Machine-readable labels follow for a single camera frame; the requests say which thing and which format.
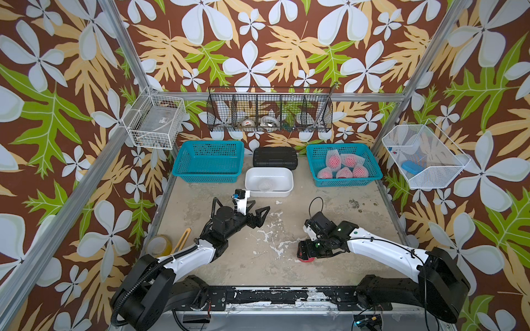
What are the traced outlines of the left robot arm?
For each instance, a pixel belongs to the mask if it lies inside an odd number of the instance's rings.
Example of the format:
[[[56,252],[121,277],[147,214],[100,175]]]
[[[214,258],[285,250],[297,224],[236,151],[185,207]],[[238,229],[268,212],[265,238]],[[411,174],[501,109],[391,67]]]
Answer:
[[[229,238],[241,229],[262,227],[271,210],[255,209],[255,201],[243,194],[236,191],[232,206],[213,199],[210,218],[192,246],[165,257],[141,257],[111,299],[110,324],[149,330],[164,313],[181,305],[202,308],[208,286],[191,272],[221,257]]]

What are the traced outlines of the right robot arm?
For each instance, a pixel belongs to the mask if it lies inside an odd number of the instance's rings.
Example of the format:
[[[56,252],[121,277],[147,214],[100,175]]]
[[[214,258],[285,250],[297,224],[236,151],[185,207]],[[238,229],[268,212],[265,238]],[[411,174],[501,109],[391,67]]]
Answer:
[[[356,287],[356,299],[363,308],[401,303],[422,307],[449,324],[458,321],[471,285],[445,250],[397,244],[349,221],[335,224],[322,212],[309,217],[303,230],[309,236],[298,244],[297,256],[303,262],[353,253],[402,274],[394,279],[366,275]]]

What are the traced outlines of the removed white foam net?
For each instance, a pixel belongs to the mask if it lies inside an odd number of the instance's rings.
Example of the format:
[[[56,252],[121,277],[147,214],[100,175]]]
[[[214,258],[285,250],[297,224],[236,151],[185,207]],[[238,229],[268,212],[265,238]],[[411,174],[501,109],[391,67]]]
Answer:
[[[272,192],[272,191],[274,191],[274,189],[275,189],[275,183],[274,183],[274,181],[272,179],[263,178],[258,183],[258,190],[261,193]]]

